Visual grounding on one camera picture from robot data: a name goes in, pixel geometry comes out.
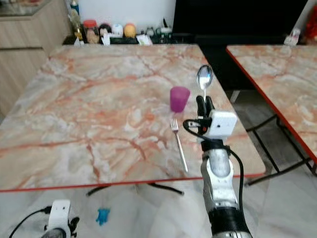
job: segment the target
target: marble table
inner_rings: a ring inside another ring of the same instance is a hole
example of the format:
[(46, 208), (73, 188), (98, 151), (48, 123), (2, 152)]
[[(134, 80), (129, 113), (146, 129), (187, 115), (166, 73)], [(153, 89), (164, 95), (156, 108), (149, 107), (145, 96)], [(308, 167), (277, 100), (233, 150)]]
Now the marble table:
[(317, 163), (317, 47), (228, 46), (227, 51)]
[[(56, 49), (0, 126), (0, 191), (201, 179), (200, 145), (181, 122), (197, 115), (195, 78), (205, 63), (197, 45)], [(176, 85), (191, 90), (181, 114), (169, 108)], [(208, 94), (217, 109), (234, 111), (216, 78)], [(247, 176), (265, 172), (240, 121), (226, 143)]]

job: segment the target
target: floor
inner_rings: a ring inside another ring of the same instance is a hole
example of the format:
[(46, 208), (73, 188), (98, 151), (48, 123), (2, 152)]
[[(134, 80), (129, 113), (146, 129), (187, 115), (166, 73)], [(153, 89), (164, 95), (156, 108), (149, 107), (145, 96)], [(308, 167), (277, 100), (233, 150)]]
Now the floor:
[[(245, 127), (272, 115), (269, 106), (254, 92), (242, 92), (234, 105)], [(284, 168), (298, 159), (283, 134), (272, 122), (259, 132), (278, 165)], [(267, 173), (271, 164), (261, 154)], [(85, 189), (0, 193), (0, 237), (8, 237), (26, 215), (51, 205), (55, 199), (70, 199), (70, 217), (79, 216), (79, 238), (208, 238), (209, 221), (202, 196), (202, 181), (168, 182), (185, 191), (184, 196), (148, 185), (114, 186), (86, 197)], [(238, 179), (234, 180), (235, 189)], [(244, 210), (255, 238), (316, 237), (317, 178), (305, 166), (279, 178), (244, 189)], [(109, 220), (99, 226), (99, 208), (110, 208)], [(15, 238), (43, 234), (48, 215), (37, 214), (16, 232)]]

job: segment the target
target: fork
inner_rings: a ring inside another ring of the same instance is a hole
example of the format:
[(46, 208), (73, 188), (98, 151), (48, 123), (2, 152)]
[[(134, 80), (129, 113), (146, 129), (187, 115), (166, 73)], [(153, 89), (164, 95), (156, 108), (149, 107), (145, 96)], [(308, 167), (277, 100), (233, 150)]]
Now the fork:
[(187, 163), (186, 163), (186, 160), (185, 160), (183, 148), (182, 148), (182, 145), (180, 144), (179, 136), (177, 134), (178, 133), (178, 124), (177, 124), (177, 120), (176, 119), (171, 119), (170, 120), (170, 127), (172, 128), (172, 131), (175, 134), (175, 137), (176, 137), (176, 140), (177, 140), (178, 149), (179, 149), (180, 158), (182, 159), (182, 163), (183, 163), (184, 169), (185, 169), (186, 172), (188, 172), (188, 167), (187, 167)]

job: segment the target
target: plastic cup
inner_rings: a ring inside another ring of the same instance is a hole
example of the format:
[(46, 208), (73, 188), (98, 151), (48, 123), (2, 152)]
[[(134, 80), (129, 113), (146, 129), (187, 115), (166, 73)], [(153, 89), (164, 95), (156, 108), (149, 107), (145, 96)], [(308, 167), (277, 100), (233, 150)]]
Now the plastic cup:
[(190, 91), (185, 87), (176, 86), (170, 90), (170, 109), (175, 113), (184, 111)]

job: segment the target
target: blue toy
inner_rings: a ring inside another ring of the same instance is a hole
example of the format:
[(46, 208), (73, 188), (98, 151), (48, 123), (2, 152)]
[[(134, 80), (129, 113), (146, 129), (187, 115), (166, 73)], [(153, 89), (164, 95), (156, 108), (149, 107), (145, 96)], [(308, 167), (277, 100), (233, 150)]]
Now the blue toy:
[(99, 222), (99, 226), (102, 226), (104, 223), (108, 221), (108, 215), (110, 213), (110, 209), (100, 208), (98, 209), (99, 215), (96, 219), (96, 222)]

